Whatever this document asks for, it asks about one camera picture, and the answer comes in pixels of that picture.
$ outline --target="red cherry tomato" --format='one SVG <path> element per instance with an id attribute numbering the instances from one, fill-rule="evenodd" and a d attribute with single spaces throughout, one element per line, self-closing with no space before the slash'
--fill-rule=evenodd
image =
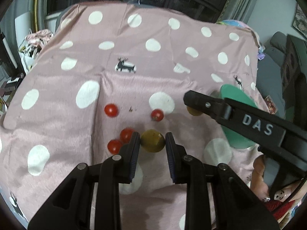
<path id="1" fill-rule="evenodd" d="M 118 108 L 115 104 L 107 104 L 104 108 L 104 112 L 108 117 L 116 117 L 118 115 Z"/>
<path id="2" fill-rule="evenodd" d="M 157 122 L 160 122 L 164 118 L 163 111 L 160 109 L 155 109 L 151 113 L 151 119 Z"/>
<path id="3" fill-rule="evenodd" d="M 124 143 L 127 144 L 130 142 L 130 139 L 132 137 L 132 133 L 135 130 L 132 128 L 125 128 L 120 132 L 120 140 Z"/>
<path id="4" fill-rule="evenodd" d="M 111 140 L 108 143 L 108 150 L 112 155 L 117 155 L 121 147 L 122 147 L 122 142 L 119 140 Z"/>

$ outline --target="gray sofa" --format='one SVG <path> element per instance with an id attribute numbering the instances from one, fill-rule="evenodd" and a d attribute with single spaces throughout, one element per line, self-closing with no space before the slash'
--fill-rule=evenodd
<path id="1" fill-rule="evenodd" d="M 258 61 L 256 87 L 262 97 L 270 95 L 278 109 L 276 115 L 285 117 L 285 101 L 282 98 L 281 67 L 286 56 L 287 37 L 276 32 L 266 45 L 266 57 Z"/>

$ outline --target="screw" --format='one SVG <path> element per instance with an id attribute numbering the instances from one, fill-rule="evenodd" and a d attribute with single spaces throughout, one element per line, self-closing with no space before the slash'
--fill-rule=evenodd
<path id="1" fill-rule="evenodd" d="M 114 161 L 119 161 L 120 159 L 122 159 L 122 156 L 121 155 L 115 155 L 115 156 L 112 157 L 112 159 Z"/>
<path id="2" fill-rule="evenodd" d="M 86 168 L 86 164 L 85 163 L 80 163 L 80 164 L 78 164 L 77 168 L 79 170 L 84 170 Z"/>
<path id="3" fill-rule="evenodd" d="M 185 160 L 185 161 L 187 161 L 187 162 L 190 162 L 190 161 L 193 160 L 193 157 L 190 156 L 190 155 L 185 155 L 185 156 L 183 157 L 183 160 Z"/>
<path id="4" fill-rule="evenodd" d="M 218 165 L 218 167 L 221 169 L 221 170 L 227 170 L 228 169 L 228 165 L 227 164 L 224 164 L 224 163 L 220 163 Z"/>

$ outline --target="painted fingernail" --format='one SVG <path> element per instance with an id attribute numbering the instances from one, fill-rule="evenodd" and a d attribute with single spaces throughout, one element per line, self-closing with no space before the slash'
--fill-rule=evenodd
<path id="1" fill-rule="evenodd" d="M 274 200 L 285 201 L 291 195 L 291 189 L 282 189 L 275 193 Z"/>
<path id="2" fill-rule="evenodd" d="M 261 201 L 262 201 L 262 202 L 269 202 L 270 199 L 271 199 L 270 197 L 266 197 L 266 198 L 262 199 Z"/>

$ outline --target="human hand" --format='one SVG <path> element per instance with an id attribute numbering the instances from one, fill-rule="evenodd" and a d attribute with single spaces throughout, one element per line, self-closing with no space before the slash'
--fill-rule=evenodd
<path id="1" fill-rule="evenodd" d="M 271 198 L 269 197 L 269 187 L 263 181 L 263 173 L 265 169 L 264 165 L 264 155 L 257 157 L 254 161 L 254 170 L 251 175 L 251 190 L 254 194 L 263 202 L 268 202 Z M 274 196 L 274 200 L 278 200 L 284 202 L 291 193 L 299 186 L 301 181 L 297 181 L 284 187 L 283 189 L 277 191 Z M 297 192 L 296 195 L 290 200 L 298 200 L 304 197 L 307 193 L 307 182 L 301 187 L 301 189 Z"/>

